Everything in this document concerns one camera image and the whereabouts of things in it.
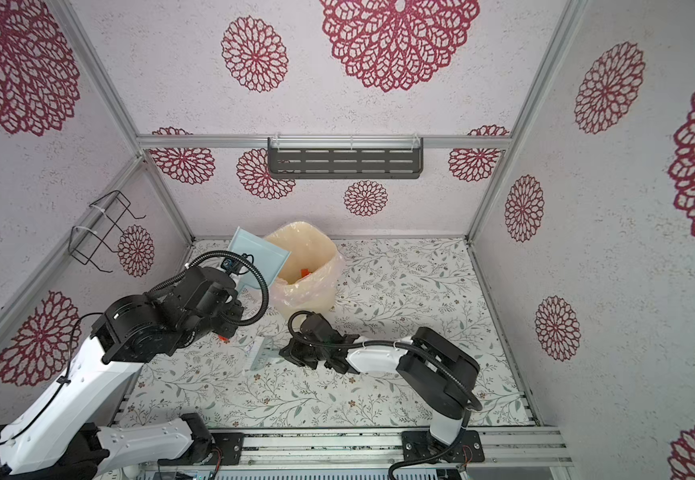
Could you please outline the white bristle hand brush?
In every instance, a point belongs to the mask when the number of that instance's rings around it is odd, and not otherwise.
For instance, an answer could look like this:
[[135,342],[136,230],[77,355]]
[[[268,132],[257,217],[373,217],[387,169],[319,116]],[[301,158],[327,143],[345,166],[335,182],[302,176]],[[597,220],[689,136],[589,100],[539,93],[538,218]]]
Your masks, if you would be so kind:
[[273,337],[257,336],[248,352],[246,371],[257,371],[278,357],[278,348]]

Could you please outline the grey-green plastic dustpan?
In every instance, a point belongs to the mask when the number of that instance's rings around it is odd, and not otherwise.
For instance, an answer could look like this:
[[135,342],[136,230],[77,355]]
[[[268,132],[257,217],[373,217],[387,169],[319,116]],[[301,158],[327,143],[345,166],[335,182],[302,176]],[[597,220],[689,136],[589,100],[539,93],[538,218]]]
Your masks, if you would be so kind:
[[289,251],[240,227],[235,231],[228,249],[233,253],[246,256],[260,272],[268,287],[273,286],[290,255]]

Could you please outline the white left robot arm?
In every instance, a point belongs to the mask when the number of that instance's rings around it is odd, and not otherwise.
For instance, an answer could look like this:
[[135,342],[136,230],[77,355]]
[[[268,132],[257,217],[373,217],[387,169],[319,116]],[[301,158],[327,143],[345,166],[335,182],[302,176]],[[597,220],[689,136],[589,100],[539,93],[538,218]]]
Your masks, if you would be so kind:
[[146,462],[211,458],[213,436],[195,413],[130,429],[91,418],[156,356],[209,333],[232,335],[244,310],[237,295],[227,273],[193,266],[169,287],[111,304],[52,385],[11,424],[0,425],[0,479],[92,479]]

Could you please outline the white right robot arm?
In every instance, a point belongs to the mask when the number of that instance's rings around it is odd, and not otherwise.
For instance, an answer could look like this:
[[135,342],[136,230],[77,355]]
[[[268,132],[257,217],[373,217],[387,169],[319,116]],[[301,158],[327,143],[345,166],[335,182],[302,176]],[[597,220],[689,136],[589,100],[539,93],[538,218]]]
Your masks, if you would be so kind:
[[465,431],[471,414],[483,410],[475,395],[481,366],[441,334],[421,327],[399,340],[369,339],[341,334],[323,315],[304,310],[289,317],[287,330],[279,356],[289,363],[342,375],[394,373],[433,410],[427,433],[401,435],[403,460],[389,467],[390,476],[401,468],[475,459],[467,454]]

